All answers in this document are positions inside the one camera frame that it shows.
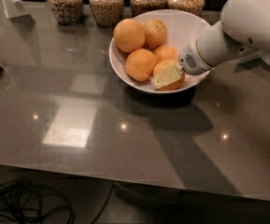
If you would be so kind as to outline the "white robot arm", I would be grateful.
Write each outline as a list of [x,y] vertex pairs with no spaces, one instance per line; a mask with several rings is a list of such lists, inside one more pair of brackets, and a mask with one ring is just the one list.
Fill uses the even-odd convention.
[[178,63],[165,67],[151,83],[160,89],[182,74],[199,76],[229,60],[258,58],[270,67],[270,0],[228,0],[220,20],[182,47]]

